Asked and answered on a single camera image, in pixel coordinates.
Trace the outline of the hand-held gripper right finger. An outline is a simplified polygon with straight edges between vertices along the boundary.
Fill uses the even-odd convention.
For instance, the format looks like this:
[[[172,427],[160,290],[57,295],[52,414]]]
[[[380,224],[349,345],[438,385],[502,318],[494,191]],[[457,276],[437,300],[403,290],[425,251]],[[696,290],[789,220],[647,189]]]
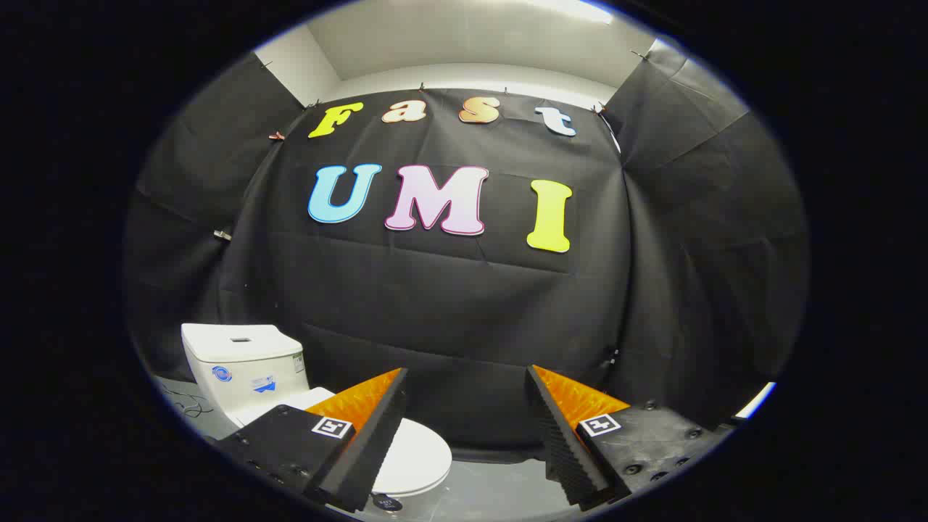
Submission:
[[[652,400],[627,403],[538,365],[525,370],[525,394],[547,478],[583,511],[679,475],[733,429],[701,426]]]

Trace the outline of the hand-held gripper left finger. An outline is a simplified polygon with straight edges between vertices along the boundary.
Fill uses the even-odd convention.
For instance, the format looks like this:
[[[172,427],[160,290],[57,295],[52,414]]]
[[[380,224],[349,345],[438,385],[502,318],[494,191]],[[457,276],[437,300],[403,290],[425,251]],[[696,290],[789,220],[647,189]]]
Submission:
[[[407,410],[407,375],[387,371],[305,409],[276,405],[217,449],[272,488],[361,511]]]

